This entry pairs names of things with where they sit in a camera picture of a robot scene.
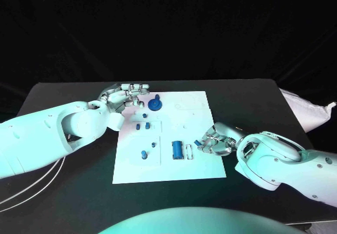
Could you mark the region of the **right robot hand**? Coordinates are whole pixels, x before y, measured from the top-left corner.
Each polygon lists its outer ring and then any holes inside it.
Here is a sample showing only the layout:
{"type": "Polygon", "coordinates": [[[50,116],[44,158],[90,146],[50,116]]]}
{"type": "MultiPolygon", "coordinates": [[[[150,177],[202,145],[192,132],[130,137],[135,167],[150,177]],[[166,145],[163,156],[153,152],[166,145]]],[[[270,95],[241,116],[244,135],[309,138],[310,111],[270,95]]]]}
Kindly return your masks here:
{"type": "Polygon", "coordinates": [[[240,127],[217,122],[201,140],[195,141],[198,149],[217,156],[228,156],[238,150],[244,138],[250,135],[240,127]]]}

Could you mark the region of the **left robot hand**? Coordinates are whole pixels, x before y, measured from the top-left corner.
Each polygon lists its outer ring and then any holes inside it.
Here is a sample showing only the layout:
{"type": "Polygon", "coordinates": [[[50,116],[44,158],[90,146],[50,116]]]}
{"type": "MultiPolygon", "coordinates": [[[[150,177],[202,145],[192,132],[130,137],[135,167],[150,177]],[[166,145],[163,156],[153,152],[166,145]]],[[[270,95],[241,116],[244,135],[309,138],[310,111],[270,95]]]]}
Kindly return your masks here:
{"type": "Polygon", "coordinates": [[[112,113],[123,113],[127,107],[145,107],[139,96],[149,95],[149,84],[114,84],[100,94],[99,100],[109,106],[112,113]]]}

